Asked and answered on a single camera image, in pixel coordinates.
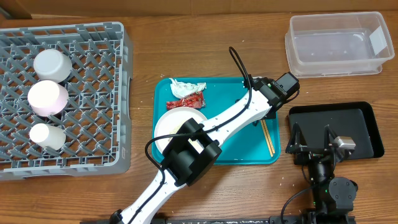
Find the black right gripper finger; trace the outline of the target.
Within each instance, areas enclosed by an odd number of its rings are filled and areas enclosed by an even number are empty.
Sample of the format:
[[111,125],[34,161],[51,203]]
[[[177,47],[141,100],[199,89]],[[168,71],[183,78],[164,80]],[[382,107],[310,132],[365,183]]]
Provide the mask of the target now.
[[290,140],[288,141],[285,152],[288,154],[300,154],[306,151],[308,144],[298,123],[292,126]]
[[324,149],[330,151],[336,151],[335,144],[336,133],[330,128],[330,125],[326,125],[324,129]]

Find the wooden chopstick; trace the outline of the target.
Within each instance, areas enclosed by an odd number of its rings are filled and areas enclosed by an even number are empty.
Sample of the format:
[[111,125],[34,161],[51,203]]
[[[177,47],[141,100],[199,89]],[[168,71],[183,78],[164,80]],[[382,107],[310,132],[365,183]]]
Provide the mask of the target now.
[[262,130],[263,130],[263,133],[264,133],[264,136],[265,136],[265,139],[266,139],[266,143],[267,143],[267,147],[268,147],[268,150],[269,150],[269,154],[270,154],[271,157],[273,157],[274,153],[273,153],[272,148],[271,148],[271,140],[269,139],[269,137],[270,137],[269,136],[269,132],[267,130],[267,126],[266,126],[266,123],[265,123],[264,120],[261,120],[261,126],[262,126]]
[[275,149],[274,149],[274,146],[273,146],[273,143],[272,143],[272,139],[271,139],[271,135],[270,135],[270,132],[269,132],[269,139],[271,140],[271,148],[272,148],[272,151],[273,151],[273,153],[274,153],[274,155],[275,155]]

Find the grey bowl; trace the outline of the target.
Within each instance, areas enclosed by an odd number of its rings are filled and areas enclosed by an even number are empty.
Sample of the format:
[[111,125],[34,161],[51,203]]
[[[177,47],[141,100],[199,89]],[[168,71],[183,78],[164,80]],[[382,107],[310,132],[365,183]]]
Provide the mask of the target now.
[[40,80],[60,83],[69,76],[71,69],[69,57],[55,49],[44,50],[34,59],[34,70]]

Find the cream white cup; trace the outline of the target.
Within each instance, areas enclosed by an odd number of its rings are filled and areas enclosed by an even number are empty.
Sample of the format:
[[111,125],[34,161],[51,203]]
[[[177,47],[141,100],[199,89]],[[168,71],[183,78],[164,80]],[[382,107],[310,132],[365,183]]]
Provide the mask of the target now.
[[65,144],[66,134],[58,127],[39,123],[30,129],[29,138],[42,148],[59,150]]

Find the pink bowl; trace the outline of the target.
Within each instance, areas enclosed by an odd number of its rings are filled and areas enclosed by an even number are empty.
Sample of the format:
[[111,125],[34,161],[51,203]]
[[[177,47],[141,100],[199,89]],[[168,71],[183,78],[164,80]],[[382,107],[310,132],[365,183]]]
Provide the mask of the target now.
[[63,111],[68,103],[68,91],[58,83],[43,80],[30,88],[27,100],[34,113],[47,117]]

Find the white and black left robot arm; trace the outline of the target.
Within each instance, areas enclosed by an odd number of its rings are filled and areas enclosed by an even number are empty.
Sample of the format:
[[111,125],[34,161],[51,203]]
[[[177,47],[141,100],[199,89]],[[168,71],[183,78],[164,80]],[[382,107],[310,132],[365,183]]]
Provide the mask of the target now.
[[186,120],[169,143],[158,172],[141,196],[128,208],[115,211],[110,223],[150,223],[161,206],[178,190],[191,186],[208,172],[221,154],[223,143],[245,126],[275,113],[299,93],[299,80],[290,72],[279,79],[246,75],[248,92],[233,106],[200,123]]

